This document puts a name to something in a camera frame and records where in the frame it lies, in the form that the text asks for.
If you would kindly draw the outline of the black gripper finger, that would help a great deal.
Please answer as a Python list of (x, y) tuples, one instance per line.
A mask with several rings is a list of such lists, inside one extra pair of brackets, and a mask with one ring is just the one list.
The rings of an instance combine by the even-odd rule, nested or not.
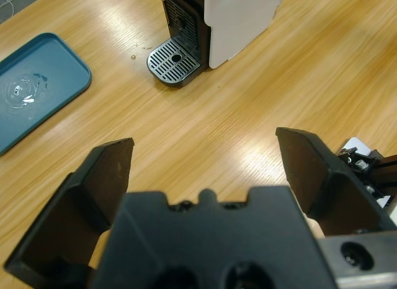
[(335, 154), (314, 133), (278, 127), (275, 134), (293, 193), (325, 235), (396, 230), (377, 202), (396, 196), (396, 156), (365, 156), (357, 148)]
[(4, 264), (23, 282), (90, 282), (90, 259), (128, 188), (132, 138), (96, 146), (57, 188)]

